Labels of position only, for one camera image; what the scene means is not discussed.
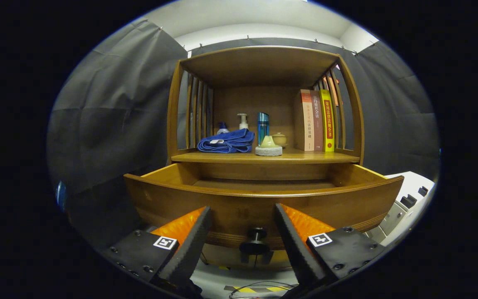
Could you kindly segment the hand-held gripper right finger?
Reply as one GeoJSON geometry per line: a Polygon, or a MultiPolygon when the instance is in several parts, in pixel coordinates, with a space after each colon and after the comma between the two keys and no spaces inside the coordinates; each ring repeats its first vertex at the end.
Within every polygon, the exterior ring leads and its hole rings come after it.
{"type": "Polygon", "coordinates": [[[281,203],[274,206],[274,219],[301,291],[350,276],[385,251],[385,246],[354,227],[333,229],[281,203]]]}

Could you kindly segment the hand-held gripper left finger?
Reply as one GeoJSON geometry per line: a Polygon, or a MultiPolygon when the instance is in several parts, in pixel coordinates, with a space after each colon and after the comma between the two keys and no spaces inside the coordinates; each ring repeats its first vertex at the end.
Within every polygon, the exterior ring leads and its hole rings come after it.
{"type": "Polygon", "coordinates": [[[101,251],[126,273],[167,291],[197,291],[191,276],[211,227],[204,206],[152,232],[135,230],[101,251]]]}

